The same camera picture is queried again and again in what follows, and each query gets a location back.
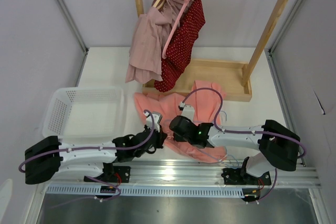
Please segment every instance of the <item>cable clip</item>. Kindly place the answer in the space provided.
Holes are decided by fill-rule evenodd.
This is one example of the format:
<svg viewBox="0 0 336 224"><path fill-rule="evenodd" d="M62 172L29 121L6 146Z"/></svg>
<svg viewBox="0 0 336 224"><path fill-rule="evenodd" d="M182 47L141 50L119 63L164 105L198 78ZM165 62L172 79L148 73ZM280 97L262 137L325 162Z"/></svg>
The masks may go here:
<svg viewBox="0 0 336 224"><path fill-rule="evenodd" d="M184 106L185 106L185 103L184 102L180 102L180 104L178 105L179 110L183 111Z"/></svg>

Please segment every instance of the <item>white wall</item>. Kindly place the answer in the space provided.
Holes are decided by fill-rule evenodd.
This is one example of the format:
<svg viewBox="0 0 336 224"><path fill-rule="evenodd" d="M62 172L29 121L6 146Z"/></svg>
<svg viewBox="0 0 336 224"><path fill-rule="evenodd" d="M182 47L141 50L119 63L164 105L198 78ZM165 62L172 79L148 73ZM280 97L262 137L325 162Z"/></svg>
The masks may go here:
<svg viewBox="0 0 336 224"><path fill-rule="evenodd" d="M52 93L75 84L83 54L54 0L0 0L0 185L13 179L2 223L18 224L35 186L18 166L37 141Z"/></svg>
<svg viewBox="0 0 336 224"><path fill-rule="evenodd" d="M336 220L335 13L335 0L305 0L275 51L295 125L308 147L308 164L317 168L332 223Z"/></svg>
<svg viewBox="0 0 336 224"><path fill-rule="evenodd" d="M129 46L137 20L134 0L65 0L88 47ZM148 10L153 0L144 0ZM196 46L254 47L277 0L202 0L206 25ZM284 22L286 9L270 38Z"/></svg>

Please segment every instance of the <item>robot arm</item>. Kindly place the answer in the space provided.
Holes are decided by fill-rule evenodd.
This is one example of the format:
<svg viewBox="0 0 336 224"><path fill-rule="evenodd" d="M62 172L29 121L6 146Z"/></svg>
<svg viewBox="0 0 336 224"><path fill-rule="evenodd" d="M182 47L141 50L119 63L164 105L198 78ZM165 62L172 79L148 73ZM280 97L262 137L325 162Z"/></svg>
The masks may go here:
<svg viewBox="0 0 336 224"><path fill-rule="evenodd" d="M172 120L170 129L174 132L176 141L189 142L198 148L237 146L260 150L256 156L247 157L241 168L243 173L254 178L274 168L287 171L296 169L299 146L279 137L271 141L269 135L263 134L263 131L275 132L300 141L298 136L277 122L267 120L263 126L225 127L225 131L222 127L223 130L220 131L213 123L195 125L192 122L193 116L193 107L187 105L182 115ZM26 183L38 184L55 178L81 180L85 175L110 182L114 173L113 163L129 162L144 153L153 154L157 148L163 148L167 135L160 126L161 115L154 112L153 118L154 122L151 117L147 117L144 131L137 135L117 137L96 146L59 142L57 136L40 141L25 152L26 160L35 157L26 163Z"/></svg>
<svg viewBox="0 0 336 224"><path fill-rule="evenodd" d="M266 120L262 126L251 127L219 126L222 129L220 131L213 123L196 126L192 122L193 117L194 108L185 105L182 115L172 120L170 129L176 141L189 142L198 148L235 146L258 150L260 153L247 157L242 166L245 173L256 178L275 168L296 170L299 145L284 138L272 138L267 133L281 134L297 141L300 138L276 121Z"/></svg>

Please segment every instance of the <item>pink garment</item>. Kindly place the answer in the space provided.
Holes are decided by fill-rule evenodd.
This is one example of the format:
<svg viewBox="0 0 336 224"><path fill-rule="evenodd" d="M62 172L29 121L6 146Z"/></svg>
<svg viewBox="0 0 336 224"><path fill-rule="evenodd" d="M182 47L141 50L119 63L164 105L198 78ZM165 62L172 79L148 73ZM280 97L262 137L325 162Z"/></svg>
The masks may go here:
<svg viewBox="0 0 336 224"><path fill-rule="evenodd" d="M192 90L204 87L217 90L222 94L223 98L226 95L225 92L221 90L219 84L210 83L207 81L195 81ZM143 111L145 109L162 114L163 118L160 124L163 131L168 134L167 139L164 141L165 146L172 149L176 153L192 157L199 161L206 163L216 163L216 160L204 153L201 153L191 144L174 141L173 132L169 129L169 124L177 115L181 115L182 112L178 109L178 106L180 102L183 101L183 99L184 96L177 93L173 93L167 96L157 94L148 94L145 96L141 93L134 94L135 107L137 108L141 121L144 124L145 116ZM216 112L218 111L220 103L221 101L218 95L207 90L196 92L186 101L186 104L190 104L195 108L195 115L193 120L195 124L198 124L196 122L212 122ZM219 116L217 117L217 123L220 124ZM204 148L202 151L208 153L217 160L223 159L226 155L225 149L223 147Z"/></svg>
<svg viewBox="0 0 336 224"><path fill-rule="evenodd" d="M162 81L161 54L184 0L166 0L162 10L151 7L136 23L130 48L126 82L144 84L152 79Z"/></svg>

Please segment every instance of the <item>white floor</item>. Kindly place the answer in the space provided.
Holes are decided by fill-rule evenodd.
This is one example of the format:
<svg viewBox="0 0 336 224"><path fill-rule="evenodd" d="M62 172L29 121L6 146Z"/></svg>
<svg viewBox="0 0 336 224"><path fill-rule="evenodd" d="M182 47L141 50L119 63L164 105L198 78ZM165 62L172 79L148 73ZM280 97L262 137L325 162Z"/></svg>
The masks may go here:
<svg viewBox="0 0 336 224"><path fill-rule="evenodd" d="M126 124L124 135L137 134L143 130L134 106L133 94L141 92L141 85L135 81L125 84L128 67L128 47L90 48L80 78L80 87L123 86L126 93ZM194 58L249 61L254 48L194 48ZM263 52L251 75L252 99L250 102L224 101L223 110L227 113L226 125L253 126L264 124L266 119L273 119L285 125L277 93ZM255 155L257 152L245 148L227 147L228 153L237 159ZM169 148L158 150L155 154L144 154L141 160L186 160L194 159L181 156Z"/></svg>

